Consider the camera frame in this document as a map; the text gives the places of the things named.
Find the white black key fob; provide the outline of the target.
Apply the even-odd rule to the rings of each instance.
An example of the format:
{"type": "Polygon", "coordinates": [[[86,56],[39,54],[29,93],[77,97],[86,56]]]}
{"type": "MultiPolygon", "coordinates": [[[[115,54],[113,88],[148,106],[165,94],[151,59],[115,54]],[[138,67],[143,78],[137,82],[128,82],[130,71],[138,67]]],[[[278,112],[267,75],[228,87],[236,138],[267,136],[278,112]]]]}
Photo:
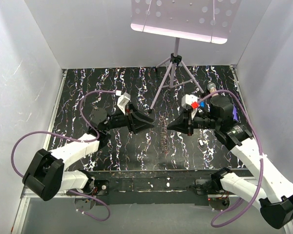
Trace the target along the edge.
{"type": "Polygon", "coordinates": [[[199,142],[199,145],[200,145],[201,147],[204,146],[204,143],[203,143],[202,139],[198,139],[198,142],[199,142]]]}

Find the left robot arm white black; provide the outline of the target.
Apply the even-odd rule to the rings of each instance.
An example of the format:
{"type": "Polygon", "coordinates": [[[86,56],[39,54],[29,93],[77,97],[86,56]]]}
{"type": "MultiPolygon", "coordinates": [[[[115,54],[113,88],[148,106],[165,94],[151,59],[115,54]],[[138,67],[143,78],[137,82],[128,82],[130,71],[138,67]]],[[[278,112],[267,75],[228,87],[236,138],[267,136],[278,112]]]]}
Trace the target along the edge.
{"type": "Polygon", "coordinates": [[[87,133],[57,149],[38,150],[22,182],[44,201],[49,201],[59,191],[71,189],[89,195],[94,190],[92,177],[79,170],[68,172],[67,168],[105,147],[111,138],[110,130],[126,127],[129,132],[138,134],[153,128],[153,122],[152,118],[140,112],[132,103],[121,107],[113,115],[104,108],[94,109],[87,133]]]}

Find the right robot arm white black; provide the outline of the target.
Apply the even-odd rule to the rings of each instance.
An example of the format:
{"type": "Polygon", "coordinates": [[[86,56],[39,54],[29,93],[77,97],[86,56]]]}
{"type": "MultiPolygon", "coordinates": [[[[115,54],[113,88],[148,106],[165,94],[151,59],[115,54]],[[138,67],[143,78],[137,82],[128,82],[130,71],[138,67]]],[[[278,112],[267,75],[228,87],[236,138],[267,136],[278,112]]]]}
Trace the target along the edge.
{"type": "Polygon", "coordinates": [[[211,175],[211,187],[217,194],[225,191],[239,196],[258,209],[273,228],[281,229],[293,220],[293,183],[272,164],[247,127],[236,121],[234,106],[226,96],[210,98],[209,112],[199,112],[199,99],[194,95],[182,97],[183,111],[170,123],[169,130],[189,136],[195,129],[213,129],[216,138],[240,159],[258,180],[256,185],[244,180],[228,168],[211,175]]]}

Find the large toothed keyring disc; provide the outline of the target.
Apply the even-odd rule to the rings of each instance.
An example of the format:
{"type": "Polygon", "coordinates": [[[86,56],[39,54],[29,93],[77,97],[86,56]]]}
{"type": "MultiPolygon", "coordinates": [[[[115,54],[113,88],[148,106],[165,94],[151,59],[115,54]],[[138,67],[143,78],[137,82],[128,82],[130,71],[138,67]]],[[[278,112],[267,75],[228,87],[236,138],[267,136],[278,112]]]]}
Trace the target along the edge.
{"type": "Polygon", "coordinates": [[[160,147],[162,153],[167,155],[169,153],[168,147],[168,133],[167,133],[167,121],[165,117],[159,117],[159,126],[160,126],[160,147]]]}

